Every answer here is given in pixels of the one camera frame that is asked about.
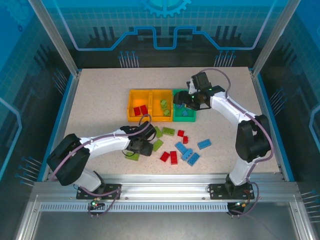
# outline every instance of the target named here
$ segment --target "green tray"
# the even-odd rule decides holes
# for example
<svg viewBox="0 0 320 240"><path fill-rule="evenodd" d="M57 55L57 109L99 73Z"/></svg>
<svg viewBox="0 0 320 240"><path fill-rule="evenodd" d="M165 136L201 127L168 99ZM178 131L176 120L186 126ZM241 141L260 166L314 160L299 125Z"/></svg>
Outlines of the green tray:
<svg viewBox="0 0 320 240"><path fill-rule="evenodd" d="M188 91L188 89L172 89L173 96L180 91ZM188 116L183 116L182 112L186 110ZM173 104L173 121L174 122L195 122L196 121L197 112L191 110L183 106L182 108L178 108L175 104Z"/></svg>

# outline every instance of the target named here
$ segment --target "cable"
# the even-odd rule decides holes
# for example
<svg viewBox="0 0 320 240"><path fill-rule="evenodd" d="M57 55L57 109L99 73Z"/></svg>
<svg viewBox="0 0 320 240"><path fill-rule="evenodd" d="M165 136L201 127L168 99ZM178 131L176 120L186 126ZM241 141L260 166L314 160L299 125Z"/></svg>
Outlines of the cable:
<svg viewBox="0 0 320 240"><path fill-rule="evenodd" d="M127 156L127 157L132 157L133 155L135 155L136 153L132 153L131 155L125 154L123 150L121 150L121 152L123 153L123 155Z"/></svg>
<svg viewBox="0 0 320 240"><path fill-rule="evenodd" d="M85 147L86 145L88 144L91 144L93 143L94 141L98 141L100 139L104 139L104 138L111 138L111 137L130 137L130 136L135 136L135 135L138 135L140 133L142 133L144 130L146 130L149 125L151 124L151 121L152 121L152 118L149 114L145 114L141 117L140 121L139 121L139 125L141 124L141 121L145 118L145 117L149 117L150 118L150 121L147 123L147 125L137 131L137 132L134 132L134 133L126 133L126 134L106 134L106 135L102 135L102 136L97 136L96 138L93 138L89 141L86 141L85 143L79 145L78 147L76 147L74 150L72 150L71 152L69 152L69 154L60 162L60 164L56 167L56 169L53 171L52 175L51 175L51 180L53 181L57 172L61 169L61 167L66 163L66 161L73 155L75 154L78 150L80 150L81 148Z"/></svg>
<svg viewBox="0 0 320 240"><path fill-rule="evenodd" d="M96 193L93 193L91 191L89 191L88 189L84 188L84 187L80 187L83 191L85 191L87 194L93 196L93 197L104 197L104 196L107 196L107 195L110 195L110 194L114 194L116 192L118 192L120 190L121 192L121 189L120 188L117 188L113 191L109 191L109 192L105 192L105 193L102 193L102 194L96 194Z"/></svg>
<svg viewBox="0 0 320 240"><path fill-rule="evenodd" d="M235 107L237 110L239 110L242 114L246 115L248 118L250 118L260 129L261 131L263 132L263 134L265 135L266 139L268 140L268 143L270 145L270 155L268 157L265 157L265 158L262 158L262 159L258 159L256 160L253 165L251 166L250 170L248 171L247 175L246 175L246 181L247 183L249 184L252 184L252 185L255 185L256 187L256 199L252 205L252 207L246 211L245 213L241 213L239 216L247 216L248 213L250 213L254 207L257 205L258 203L258 200L259 200L259 197L260 197L260 191L259 191L259 187L258 187L258 184L255 183L254 181L250 181L250 175L251 173L253 172L255 166L258 164L258 163L261 163L261 162L265 162L265 161L268 161L270 160L273 156L274 156L274 153L275 153L275 149L274 149L274 145L272 143L272 140L271 140L271 137L269 136L269 134L267 133L267 131L265 130L265 128L253 117L251 116L250 114L248 114L246 111L244 111L241 107L237 106L233 101L230 100L229 96L228 96L228 92L231 88L231 81L230 81L230 78L228 77L228 75L224 72L224 71L221 71L220 69L217 69L217 68L213 68L213 67L208 67L208 68L205 68L203 70L201 70L199 73L203 73L207 70L213 70L213 71L216 71L216 72L219 72L221 73L222 75L225 76L225 78L227 79L228 81L228 87L225 91L225 99L228 101L228 103L230 103L233 107Z"/></svg>
<svg viewBox="0 0 320 240"><path fill-rule="evenodd" d="M118 193L116 194L116 196L115 196L115 198L113 199L113 201L112 201L112 203L110 204L110 206L109 206L104 212L102 212L102 213L100 213L100 214L97 213L97 214L96 214L96 217L97 217L97 218L105 215L105 214L106 214L107 212L109 212L109 210L112 208L112 206L114 205L114 203L116 202L117 198L119 197L119 195L120 195L120 193L121 193L121 189L120 189L120 188L118 188L117 190L119 190L119 191L118 191ZM90 211L90 205L88 205L88 214L91 216L91 218L94 216L94 215L92 214L92 212Z"/></svg>
<svg viewBox="0 0 320 240"><path fill-rule="evenodd" d="M231 211L231 212L234 212L234 213L236 213L236 214L240 214L239 216L242 215L240 211L237 211L237 210L230 210L230 211ZM250 215L247 215L247 217L250 218L250 219L252 219L252 220L254 220L254 221L256 221L256 222L258 222L258 223L261 224L262 226L264 226L264 228L265 228L272 236L274 236L275 239L280 240L280 238L279 238L267 225L265 225L265 224L264 224L262 221L260 221L258 218L255 218L255 217L250 216Z"/></svg>
<svg viewBox="0 0 320 240"><path fill-rule="evenodd" d="M270 145L270 155L266 158L262 158L262 159L258 159L257 161L255 161L255 163L252 165L251 169L249 170L248 172L248 175L247 177L250 176L250 174L252 173L252 171L254 170L255 166L257 163L260 163L260 162L265 162L265 161L268 161L270 160L273 156L274 156L274 145L272 143L272 140L271 140L271 137L269 136L269 134L267 133L267 131L265 130L265 128L253 117L251 116L250 114L248 114L246 111L244 111L241 107L238 107L233 101L230 100L229 98L229 95L228 95L228 92L231 88L231 81L230 81L230 78L228 77L228 75L224 72L224 71L221 71L220 69L217 69L217 68L213 68L213 67L208 67L208 68L205 68L203 70L201 70L199 73L203 73L207 70L213 70L213 71L217 71L221 74L223 74L225 76L225 78L227 79L228 81L228 87L225 91L225 99L228 101L228 103L230 103L233 107L235 107L237 110L239 110L242 114L246 115L248 118L250 118L260 129L261 131L263 132L263 134L265 135L266 139L268 140L269 142L269 145Z"/></svg>

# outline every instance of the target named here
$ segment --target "gear logo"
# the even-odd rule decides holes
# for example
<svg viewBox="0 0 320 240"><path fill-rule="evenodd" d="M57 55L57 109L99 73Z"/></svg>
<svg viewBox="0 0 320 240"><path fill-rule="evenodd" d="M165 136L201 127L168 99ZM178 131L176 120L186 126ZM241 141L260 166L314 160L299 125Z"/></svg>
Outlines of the gear logo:
<svg viewBox="0 0 320 240"><path fill-rule="evenodd" d="M191 4L191 0L141 0L144 10L149 10L150 14L156 14L157 17L174 14L180 14L181 10L187 9L186 5Z"/></svg>
<svg viewBox="0 0 320 240"><path fill-rule="evenodd" d="M27 0L0 0L0 6L6 7L11 17L21 25L29 16Z"/></svg>

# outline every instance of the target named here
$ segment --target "blue frame edge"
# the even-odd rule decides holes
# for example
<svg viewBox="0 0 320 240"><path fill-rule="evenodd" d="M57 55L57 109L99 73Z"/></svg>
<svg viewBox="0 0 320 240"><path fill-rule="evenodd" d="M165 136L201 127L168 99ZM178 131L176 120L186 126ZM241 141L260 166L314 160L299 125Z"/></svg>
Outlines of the blue frame edge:
<svg viewBox="0 0 320 240"><path fill-rule="evenodd" d="M265 85L264 85L264 82L262 80L262 77L261 77L260 73L257 75L257 79L258 79L260 87L261 87L261 91L262 91L262 95L263 95L263 99L265 101L265 105L266 105L267 111L269 112L269 115L270 115L270 120L271 120L272 125L273 125L275 137L276 137L276 139L278 141L278 146L279 146L279 149L280 149L280 152L281 152L281 155L282 155L282 159L283 159L285 171L286 171L287 176L288 176L288 180L290 182L294 182L295 178L294 178L294 175L292 173L291 166L290 166L290 163L289 163L289 160L288 160L288 157L287 157L287 153L286 153L286 150L285 150L285 147L284 147L284 143L282 142L282 139L281 139L281 136L280 136L280 132L279 132L279 129L278 129L278 125L277 125L274 113L272 112L272 108L271 108L271 105L270 105L270 102L269 102L267 91L266 91L266 88L265 88Z"/></svg>
<svg viewBox="0 0 320 240"><path fill-rule="evenodd" d="M47 158L49 157L49 155L51 153L51 149L52 149L52 146L54 144L54 140L56 138L58 127L59 127L59 124L61 122L62 113L63 113L64 108L66 106L66 101L67 101L67 98L68 98L68 95L69 95L69 92L70 92L70 87L71 87L71 84L72 84L73 81L74 81L74 76L72 74L70 74L70 77L69 77L69 80L68 80L68 84L66 85L66 88L65 88L65 91L64 91L64 95L63 95L63 98L62 98L62 101L61 101L61 105L60 105L60 108L59 108L59 111L58 111L58 115L56 116L56 119L55 119L55 123L54 123L54 126L53 126L51 137L50 137L48 146L47 146L45 154L44 154L44 159L43 159L43 162L42 162L42 165L41 165L41 168L40 168L40 172L39 172L39 175L38 175L38 178L37 178L37 182L42 182L42 178L43 178L43 176L45 174L46 167L47 167Z"/></svg>

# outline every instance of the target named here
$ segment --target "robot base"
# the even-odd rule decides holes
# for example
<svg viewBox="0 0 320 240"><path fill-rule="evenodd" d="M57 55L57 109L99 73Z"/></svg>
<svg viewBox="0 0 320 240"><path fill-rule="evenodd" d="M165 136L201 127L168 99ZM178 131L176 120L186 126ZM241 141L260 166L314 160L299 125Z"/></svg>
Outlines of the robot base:
<svg viewBox="0 0 320 240"><path fill-rule="evenodd" d="M121 188L121 184L105 184L103 193L111 192L111 191L113 191L115 189L120 189L120 188ZM102 200L113 200L113 199L115 199L116 195L117 195L117 192L112 193L112 194L107 195L107 196L102 196L101 199ZM76 193L76 199L79 199L79 200L92 200L93 198L95 198L95 197L87 194L85 191L82 190L81 187L78 187L78 191Z"/></svg>
<svg viewBox="0 0 320 240"><path fill-rule="evenodd" d="M211 200L247 200L248 195L244 192L250 192L250 200L255 199L254 190L251 184L245 183L232 196L230 196L224 183L209 184L208 192Z"/></svg>

